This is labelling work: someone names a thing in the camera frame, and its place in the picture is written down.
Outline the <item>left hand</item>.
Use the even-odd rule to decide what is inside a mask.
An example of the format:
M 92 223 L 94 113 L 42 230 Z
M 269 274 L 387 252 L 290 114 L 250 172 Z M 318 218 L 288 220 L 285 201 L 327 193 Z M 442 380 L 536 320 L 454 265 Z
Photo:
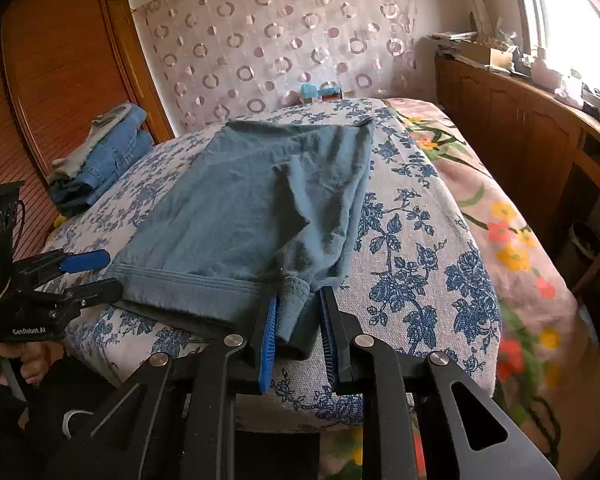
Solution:
M 1 364 L 3 360 L 20 362 L 20 376 L 27 384 L 40 382 L 50 368 L 46 356 L 46 345 L 40 342 L 29 342 L 28 344 L 3 344 L 0 342 L 0 384 L 7 384 Z

